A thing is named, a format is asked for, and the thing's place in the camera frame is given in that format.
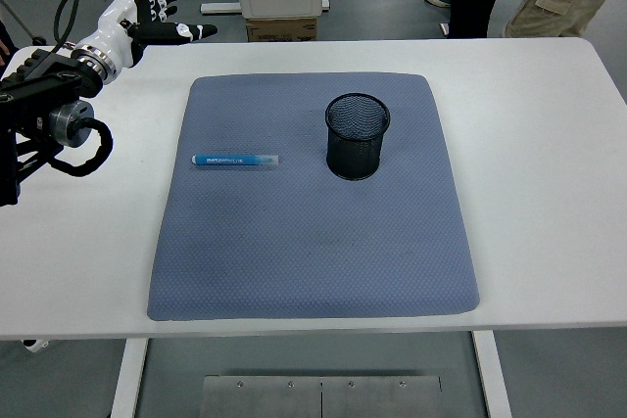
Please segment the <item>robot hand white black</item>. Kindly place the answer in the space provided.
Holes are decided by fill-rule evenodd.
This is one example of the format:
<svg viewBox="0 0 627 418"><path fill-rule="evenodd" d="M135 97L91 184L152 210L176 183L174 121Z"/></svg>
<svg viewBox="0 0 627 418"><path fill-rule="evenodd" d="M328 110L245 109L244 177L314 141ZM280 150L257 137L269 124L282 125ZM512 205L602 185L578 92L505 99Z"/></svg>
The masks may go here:
<svg viewBox="0 0 627 418"><path fill-rule="evenodd" d="M72 57L94 69L105 83L136 66L148 46L183 45L213 36L212 24L174 22L178 0L114 0L97 29L80 40Z"/></svg>

